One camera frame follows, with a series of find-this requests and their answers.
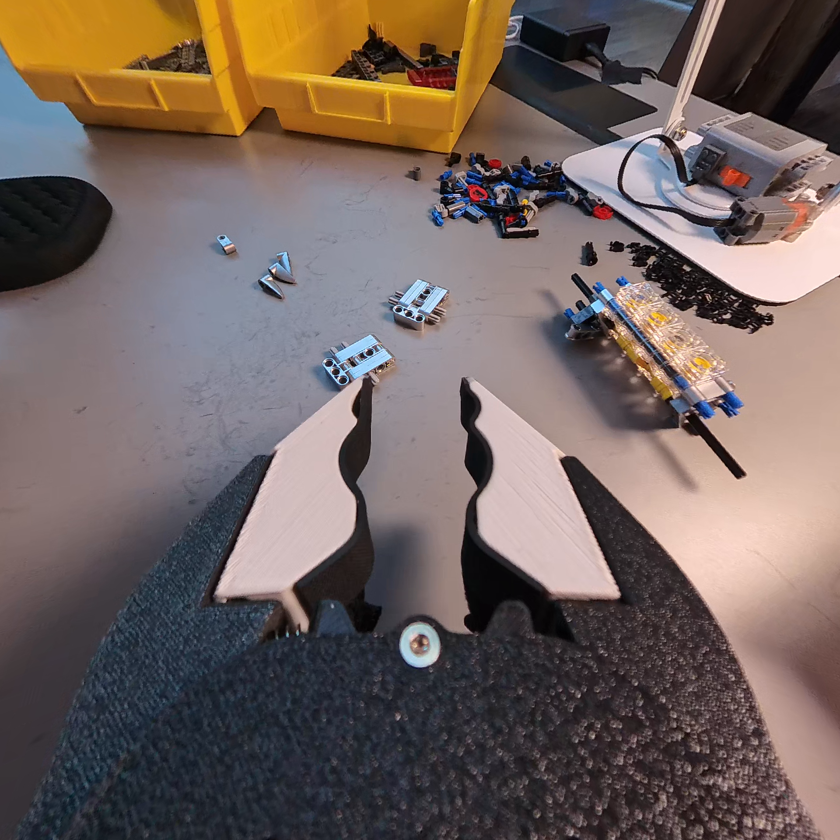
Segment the grey desk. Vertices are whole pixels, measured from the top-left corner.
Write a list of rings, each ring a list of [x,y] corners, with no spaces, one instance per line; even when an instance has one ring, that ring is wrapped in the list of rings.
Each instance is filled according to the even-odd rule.
[[[641,240],[567,206],[541,235],[436,228],[440,156],[285,133],[239,138],[80,126],[2,54],[2,176],[80,177],[111,201],[78,271],[2,295],[2,838],[49,767],[102,636],[186,524],[337,391],[330,345],[377,334],[360,480],[380,627],[425,613],[463,630],[459,552],[474,488],[459,384],[473,376],[578,457],[678,561],[742,661],[778,754],[838,838],[838,282],[755,334],[686,315],[745,402],[713,424],[732,478],[676,428],[608,345],[565,340],[582,271],[638,277],[604,247]],[[227,256],[216,237],[228,236]],[[297,285],[258,279],[287,251]],[[415,331],[388,298],[449,289]]]

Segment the yellow bin with black parts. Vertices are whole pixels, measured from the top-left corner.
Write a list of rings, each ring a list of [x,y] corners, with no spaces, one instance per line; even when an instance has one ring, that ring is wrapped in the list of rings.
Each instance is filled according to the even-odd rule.
[[[512,1],[234,1],[248,80],[284,130],[450,152],[502,56]],[[459,50],[452,91],[332,73],[372,26],[412,55]]]

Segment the small grey beam assembly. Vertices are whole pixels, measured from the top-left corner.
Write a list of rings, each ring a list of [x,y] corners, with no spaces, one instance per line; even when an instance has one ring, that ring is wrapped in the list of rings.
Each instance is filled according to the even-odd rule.
[[[428,324],[440,323],[447,313],[448,298],[449,289],[418,279],[407,291],[397,291],[387,301],[396,324],[421,332]]]
[[[393,354],[370,333],[353,343],[331,347],[322,360],[322,368],[336,386],[344,389],[366,376],[377,384],[380,375],[395,363]]]

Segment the black flat mat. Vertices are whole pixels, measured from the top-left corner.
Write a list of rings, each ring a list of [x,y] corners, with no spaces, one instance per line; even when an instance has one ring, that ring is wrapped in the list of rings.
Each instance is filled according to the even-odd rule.
[[[612,126],[656,108],[522,45],[504,48],[491,83],[596,144],[618,139]]]

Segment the pile of small coloured pieces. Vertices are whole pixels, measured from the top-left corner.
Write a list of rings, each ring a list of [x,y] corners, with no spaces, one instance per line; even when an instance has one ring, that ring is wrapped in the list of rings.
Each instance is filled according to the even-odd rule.
[[[537,216],[552,205],[567,205],[606,221],[614,216],[605,199],[572,183],[560,161],[511,163],[484,152],[449,152],[434,189],[437,201],[427,219],[436,227],[464,219],[490,224],[500,238],[536,238]]]

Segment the pile of grey building parts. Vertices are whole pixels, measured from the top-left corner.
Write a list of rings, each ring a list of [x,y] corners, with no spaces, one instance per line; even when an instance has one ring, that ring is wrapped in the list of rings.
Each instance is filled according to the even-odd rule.
[[[159,56],[141,55],[127,64],[124,69],[179,72],[202,76],[212,74],[207,51],[201,38],[185,39]]]

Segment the black dimpled pad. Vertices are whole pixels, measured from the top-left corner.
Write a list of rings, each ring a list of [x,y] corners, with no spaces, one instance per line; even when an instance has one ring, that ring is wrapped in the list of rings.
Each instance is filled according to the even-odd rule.
[[[1,291],[34,287],[82,266],[98,249],[112,205],[71,176],[1,180]]]

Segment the yellow bin with grey parts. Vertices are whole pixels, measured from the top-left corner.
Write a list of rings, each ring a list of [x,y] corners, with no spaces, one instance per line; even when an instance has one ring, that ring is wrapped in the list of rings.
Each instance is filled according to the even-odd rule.
[[[130,70],[200,39],[208,73]],[[1,40],[38,99],[84,124],[241,135],[259,114],[230,2],[2,1]]]

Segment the pile of black building parts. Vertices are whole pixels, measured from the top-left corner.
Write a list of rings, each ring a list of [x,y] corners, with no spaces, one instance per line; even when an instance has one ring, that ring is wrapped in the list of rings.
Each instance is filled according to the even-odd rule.
[[[450,54],[441,51],[435,42],[423,41],[414,51],[404,49],[369,26],[367,39],[360,48],[352,49],[331,77],[349,81],[410,84],[406,71],[410,68],[454,66],[459,74],[460,50]]]

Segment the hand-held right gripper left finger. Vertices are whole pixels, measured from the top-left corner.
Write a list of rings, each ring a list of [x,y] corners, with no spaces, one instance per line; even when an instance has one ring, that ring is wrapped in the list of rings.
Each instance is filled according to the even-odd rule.
[[[373,384],[349,385],[274,447],[228,543],[215,603],[278,602],[306,633],[320,602],[338,602],[369,633],[374,549],[358,479],[371,452]]]

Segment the grey toy motor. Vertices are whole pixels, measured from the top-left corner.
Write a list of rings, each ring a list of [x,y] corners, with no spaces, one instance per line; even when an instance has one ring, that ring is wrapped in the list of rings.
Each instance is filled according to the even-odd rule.
[[[793,242],[838,203],[839,184],[814,191],[794,187],[774,195],[740,197],[716,234],[724,245],[765,245]]]

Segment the clear yellow gear assembly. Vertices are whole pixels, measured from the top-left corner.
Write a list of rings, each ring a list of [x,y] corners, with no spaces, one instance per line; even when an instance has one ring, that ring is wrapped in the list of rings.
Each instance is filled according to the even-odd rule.
[[[735,479],[744,478],[746,470],[707,425],[719,413],[737,417],[744,407],[728,364],[650,283],[620,276],[610,290],[601,282],[590,286],[576,273],[571,280],[584,300],[565,309],[565,338],[613,341],[669,407],[677,427],[703,440]]]

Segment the black power adapter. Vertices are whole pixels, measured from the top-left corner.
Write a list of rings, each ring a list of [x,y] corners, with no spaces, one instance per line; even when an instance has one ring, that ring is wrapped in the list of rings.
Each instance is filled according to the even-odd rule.
[[[573,20],[559,8],[531,11],[521,16],[520,42],[560,63],[593,60],[606,85],[639,85],[644,78],[658,80],[656,70],[646,66],[628,66],[606,55],[605,47],[612,32],[610,24],[593,18]]]

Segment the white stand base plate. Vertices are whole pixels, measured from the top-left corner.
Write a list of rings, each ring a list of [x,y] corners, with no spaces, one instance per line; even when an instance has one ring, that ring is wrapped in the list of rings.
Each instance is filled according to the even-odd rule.
[[[838,203],[793,242],[727,246],[716,228],[739,197],[697,184],[686,171],[685,152],[700,136],[685,130],[684,111],[721,3],[707,2],[700,14],[664,128],[573,155],[563,168],[576,185],[736,292],[792,302],[838,278]]]

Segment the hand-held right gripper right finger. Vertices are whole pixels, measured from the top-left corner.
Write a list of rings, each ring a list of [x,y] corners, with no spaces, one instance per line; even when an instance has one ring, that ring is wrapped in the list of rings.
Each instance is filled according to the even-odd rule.
[[[484,632],[519,602],[540,634],[567,634],[562,602],[619,602],[619,584],[575,491],[565,453],[477,380],[460,384],[465,467],[465,625]]]

